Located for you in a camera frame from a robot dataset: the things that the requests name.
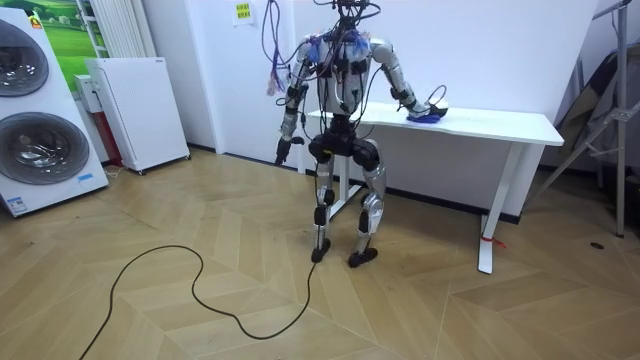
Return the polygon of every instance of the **robot leg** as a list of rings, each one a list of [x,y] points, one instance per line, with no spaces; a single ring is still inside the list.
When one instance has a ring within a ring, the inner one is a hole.
[[[316,158],[317,164],[317,189],[316,189],[316,209],[313,213],[313,223],[315,230],[314,248],[311,253],[311,261],[319,263],[331,247],[331,241],[327,239],[329,231],[329,217],[331,206],[335,202],[335,192],[333,191],[333,155],[324,152],[320,145],[319,138],[316,137],[309,144],[311,155]]]
[[[387,190],[387,174],[375,141],[357,139],[353,144],[353,159],[362,166],[370,192],[362,200],[362,212],[358,223],[358,243],[349,257],[349,266],[356,268],[378,256],[378,250],[369,247],[371,236],[378,231],[384,210]]]

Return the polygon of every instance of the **small white refrigerator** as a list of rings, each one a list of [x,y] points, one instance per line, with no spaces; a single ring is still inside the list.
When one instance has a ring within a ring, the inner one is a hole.
[[[126,168],[144,175],[151,167],[190,159],[164,58],[85,63]]]

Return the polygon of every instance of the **humanoid robot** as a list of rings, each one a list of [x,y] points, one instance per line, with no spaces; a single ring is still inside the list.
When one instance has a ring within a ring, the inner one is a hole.
[[[393,46],[382,40],[369,38],[357,30],[362,19],[377,15],[380,7],[369,0],[332,0],[340,20],[334,28],[318,35],[307,36],[298,47],[291,71],[291,82],[286,92],[285,115],[280,131],[275,163],[286,161],[291,144],[303,144],[294,137],[299,107],[309,89],[308,81],[316,80],[320,110],[332,113],[330,125],[309,144],[309,152],[317,164],[317,207],[314,212],[315,246],[312,261],[318,263],[327,253],[331,242],[326,238],[330,209],[335,201],[332,189],[334,155],[353,157],[362,167],[369,192],[361,200],[362,210],[358,223],[358,240],[348,264],[356,268],[376,258],[378,251],[370,247],[371,237],[378,230],[384,208],[386,169],[380,149],[371,139],[358,138],[356,128],[364,108],[366,83],[371,60],[381,64],[391,85],[391,95],[409,112],[408,121],[436,122],[446,114],[444,102],[417,101],[411,86],[405,81]],[[377,12],[364,15],[367,7]],[[360,118],[350,121],[358,113]]]

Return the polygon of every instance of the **white wall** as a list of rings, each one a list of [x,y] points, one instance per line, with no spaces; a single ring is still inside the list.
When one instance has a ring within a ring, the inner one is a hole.
[[[446,84],[452,106],[538,112],[549,119],[556,116],[596,5],[594,0],[377,3],[382,14],[360,28],[394,44],[421,99]],[[297,2],[295,19],[301,37],[333,24],[335,17],[330,7]],[[392,101],[384,77],[376,79],[371,99]],[[383,148],[389,186],[490,207],[507,144],[389,128],[377,128],[372,137]],[[522,155],[505,212],[520,213],[541,153],[541,146],[528,146]],[[312,164],[307,157],[307,168]]]
[[[383,13],[363,21],[360,28],[395,44],[420,98],[444,83],[453,106],[540,112],[550,119],[556,117],[596,6],[596,0],[377,2]],[[256,3],[259,25],[264,1]],[[335,22],[330,6],[318,7],[310,0],[279,3],[285,54],[296,39]],[[264,94],[269,64],[260,47],[260,28],[234,28],[231,1],[188,4],[194,28],[206,34],[196,44],[207,91],[219,114],[215,128],[226,150],[273,161],[283,110]],[[388,88],[380,76],[371,100],[391,102]],[[314,108],[313,98],[309,96],[307,110]],[[402,129],[378,128],[373,137],[383,147],[390,186],[490,206],[506,144]],[[306,153],[301,147],[295,151]],[[536,146],[523,154],[506,212],[519,214],[541,153],[542,147]],[[312,168],[310,157],[305,157],[307,168]],[[288,165],[294,166],[295,158],[292,153]]]
[[[185,1],[189,0],[143,0],[143,3],[156,52],[167,62],[185,137],[190,143],[215,148],[213,115]]]
[[[600,0],[598,8],[596,10],[604,10],[607,7],[617,3],[618,0]],[[632,44],[640,40],[640,1],[633,1],[628,7],[628,23],[627,23],[627,36],[628,43]],[[615,14],[616,26],[618,24],[618,15]],[[606,15],[598,20],[595,20],[589,26],[587,37],[580,51],[582,55],[584,79],[585,83],[589,81],[593,73],[596,71],[602,60],[609,55],[612,51],[617,50],[618,39],[611,26],[611,15]],[[572,81],[567,86],[565,96],[560,106],[560,111],[555,118],[555,123],[562,120],[565,116],[576,97],[579,94],[579,89],[576,87],[576,82]],[[548,148],[545,150],[541,163],[546,165],[559,165],[564,161],[563,156],[558,156],[557,149]],[[576,160],[572,166],[574,169],[581,170],[595,170],[595,162],[589,156],[582,156]]]

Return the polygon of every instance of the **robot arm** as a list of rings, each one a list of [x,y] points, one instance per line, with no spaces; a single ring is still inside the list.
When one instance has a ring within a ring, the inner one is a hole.
[[[393,51],[393,46],[382,40],[372,39],[371,49],[373,59],[382,64],[382,71],[391,84],[391,96],[409,110],[409,116],[418,119],[423,116],[443,117],[447,113],[446,106],[439,108],[435,104],[427,102],[422,104],[416,99],[411,85],[404,80],[402,68],[398,57]]]
[[[293,133],[298,122],[298,108],[306,97],[307,90],[309,90],[309,85],[305,83],[305,79],[309,76],[309,68],[311,66],[308,60],[310,48],[309,40],[305,39],[300,46],[296,62],[293,65],[293,78],[287,89],[284,119],[282,120],[282,125],[280,125],[282,137],[278,142],[276,165],[282,165],[287,160],[292,143],[304,144],[302,139],[294,138]]]

